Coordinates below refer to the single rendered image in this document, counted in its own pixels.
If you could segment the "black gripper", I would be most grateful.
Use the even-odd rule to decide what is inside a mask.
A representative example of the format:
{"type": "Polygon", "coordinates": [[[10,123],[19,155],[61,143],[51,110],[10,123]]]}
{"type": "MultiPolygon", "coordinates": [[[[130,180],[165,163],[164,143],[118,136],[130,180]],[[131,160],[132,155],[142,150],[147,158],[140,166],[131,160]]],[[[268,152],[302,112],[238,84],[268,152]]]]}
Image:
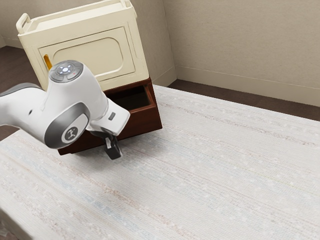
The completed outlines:
{"type": "Polygon", "coordinates": [[[100,130],[88,130],[92,135],[105,140],[104,151],[111,160],[118,159],[122,156],[116,136],[108,129],[101,128],[100,130]]]}

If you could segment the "dark brown open drawer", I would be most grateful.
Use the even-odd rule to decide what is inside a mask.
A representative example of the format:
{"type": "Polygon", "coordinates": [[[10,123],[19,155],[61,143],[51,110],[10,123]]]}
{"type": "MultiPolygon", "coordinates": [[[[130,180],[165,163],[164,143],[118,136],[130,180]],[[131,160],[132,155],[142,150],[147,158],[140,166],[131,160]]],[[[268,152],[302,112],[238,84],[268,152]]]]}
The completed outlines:
{"type": "MultiPolygon", "coordinates": [[[[117,136],[118,140],[127,139],[162,128],[152,83],[115,92],[113,94],[107,94],[106,96],[114,103],[130,112],[127,124],[117,136]]],[[[77,141],[67,147],[59,149],[58,153],[60,155],[74,154],[102,145],[103,140],[100,137],[94,136],[86,130],[77,141]]]]}

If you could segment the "dark brown wooden cabinet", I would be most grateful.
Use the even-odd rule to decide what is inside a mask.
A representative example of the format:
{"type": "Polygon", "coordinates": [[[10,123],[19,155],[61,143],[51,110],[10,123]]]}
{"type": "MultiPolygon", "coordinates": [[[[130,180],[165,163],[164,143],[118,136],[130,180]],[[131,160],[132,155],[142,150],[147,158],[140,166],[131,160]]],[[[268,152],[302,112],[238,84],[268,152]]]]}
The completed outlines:
{"type": "Polygon", "coordinates": [[[152,83],[152,80],[151,80],[150,77],[147,78],[147,79],[144,79],[144,80],[140,80],[140,81],[128,83],[128,84],[125,84],[125,85],[122,85],[122,86],[106,89],[106,90],[103,90],[103,92],[106,95],[108,95],[108,94],[113,94],[113,93],[118,93],[118,92],[121,92],[121,91],[125,91],[125,90],[128,90],[128,89],[136,88],[136,87],[139,87],[139,86],[148,85],[149,83],[152,83]]]}

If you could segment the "cream box with lid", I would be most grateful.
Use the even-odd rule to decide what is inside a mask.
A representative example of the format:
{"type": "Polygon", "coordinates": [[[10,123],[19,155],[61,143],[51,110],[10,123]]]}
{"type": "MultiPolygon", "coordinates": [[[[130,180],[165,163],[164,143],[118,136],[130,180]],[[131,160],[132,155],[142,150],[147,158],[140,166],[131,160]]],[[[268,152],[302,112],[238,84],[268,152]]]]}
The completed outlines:
{"type": "Polygon", "coordinates": [[[64,60],[85,64],[103,90],[149,78],[130,0],[103,0],[16,23],[18,38],[43,89],[49,66],[64,60]]]}

